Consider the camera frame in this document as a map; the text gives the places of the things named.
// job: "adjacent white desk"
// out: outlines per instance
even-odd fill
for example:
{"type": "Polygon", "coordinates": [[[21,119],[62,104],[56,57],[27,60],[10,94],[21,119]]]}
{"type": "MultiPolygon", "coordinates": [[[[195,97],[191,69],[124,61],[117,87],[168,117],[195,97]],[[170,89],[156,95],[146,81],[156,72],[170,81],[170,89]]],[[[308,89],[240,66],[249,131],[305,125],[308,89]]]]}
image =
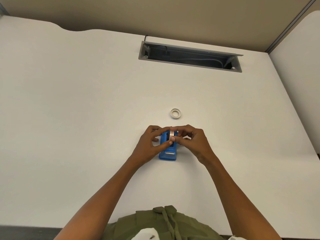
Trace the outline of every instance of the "adjacent white desk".
{"type": "MultiPolygon", "coordinates": [[[[268,54],[147,38],[243,54],[227,72],[138,60],[143,38],[0,18],[0,224],[64,226],[148,125],[191,124],[282,237],[320,238],[320,162],[268,54]]],[[[164,205],[231,233],[185,148],[141,168],[111,220],[164,205]]]]}

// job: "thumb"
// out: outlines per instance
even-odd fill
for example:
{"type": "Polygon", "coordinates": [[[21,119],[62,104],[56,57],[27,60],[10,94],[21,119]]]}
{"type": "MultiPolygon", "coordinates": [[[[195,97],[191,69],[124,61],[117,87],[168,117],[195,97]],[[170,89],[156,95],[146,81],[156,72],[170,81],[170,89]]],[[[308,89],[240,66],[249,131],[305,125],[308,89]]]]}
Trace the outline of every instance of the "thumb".
{"type": "Polygon", "coordinates": [[[163,150],[167,149],[170,145],[172,145],[172,141],[167,140],[166,142],[162,143],[161,145],[157,145],[154,147],[156,154],[162,152],[163,150]]]}
{"type": "Polygon", "coordinates": [[[186,148],[190,147],[190,143],[191,143],[190,140],[183,139],[180,136],[172,136],[171,140],[177,142],[179,145],[185,146],[186,148]]]}

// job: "blue tape dispenser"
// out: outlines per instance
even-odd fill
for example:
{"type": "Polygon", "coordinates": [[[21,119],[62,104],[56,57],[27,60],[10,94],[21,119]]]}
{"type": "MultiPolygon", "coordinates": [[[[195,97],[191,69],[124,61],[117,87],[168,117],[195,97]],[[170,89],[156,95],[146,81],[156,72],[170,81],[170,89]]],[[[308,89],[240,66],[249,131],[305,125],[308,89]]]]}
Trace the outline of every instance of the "blue tape dispenser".
{"type": "MultiPolygon", "coordinates": [[[[173,130],[167,130],[162,133],[160,137],[160,144],[169,141],[172,136],[177,136],[178,132],[173,130]]],[[[173,143],[165,150],[159,153],[159,159],[175,161],[177,159],[177,143],[173,141],[173,143]]]]}

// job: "tape roll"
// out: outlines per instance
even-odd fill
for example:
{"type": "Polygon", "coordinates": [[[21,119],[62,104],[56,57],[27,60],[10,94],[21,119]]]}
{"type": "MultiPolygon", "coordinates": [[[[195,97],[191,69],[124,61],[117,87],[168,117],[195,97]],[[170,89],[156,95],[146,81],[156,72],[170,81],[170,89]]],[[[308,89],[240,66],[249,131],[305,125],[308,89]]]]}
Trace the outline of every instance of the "tape roll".
{"type": "Polygon", "coordinates": [[[171,130],[171,131],[170,131],[170,134],[169,134],[169,141],[171,140],[171,137],[172,137],[172,136],[174,136],[174,130],[171,130]]]}
{"type": "Polygon", "coordinates": [[[173,109],[170,111],[170,116],[171,116],[171,118],[177,120],[178,118],[180,118],[181,112],[180,112],[180,110],[178,110],[177,108],[173,108],[173,109]]]}

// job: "hand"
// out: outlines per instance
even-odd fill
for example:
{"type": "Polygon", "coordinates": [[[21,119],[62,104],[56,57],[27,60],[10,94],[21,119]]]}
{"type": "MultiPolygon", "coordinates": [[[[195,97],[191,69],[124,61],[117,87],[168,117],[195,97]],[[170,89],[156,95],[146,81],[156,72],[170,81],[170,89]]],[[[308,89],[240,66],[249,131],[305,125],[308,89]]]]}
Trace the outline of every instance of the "hand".
{"type": "Polygon", "coordinates": [[[203,129],[196,129],[191,125],[185,125],[170,127],[170,130],[178,131],[178,135],[171,137],[171,140],[188,148],[203,165],[216,158],[203,129]]]}
{"type": "Polygon", "coordinates": [[[159,141],[156,137],[168,131],[169,128],[170,127],[161,128],[157,125],[150,125],[140,137],[140,140],[128,161],[134,163],[134,165],[137,165],[138,167],[141,167],[154,158],[155,155],[167,149],[173,143],[172,141],[166,141],[158,146],[154,146],[152,141],[159,141]]]}

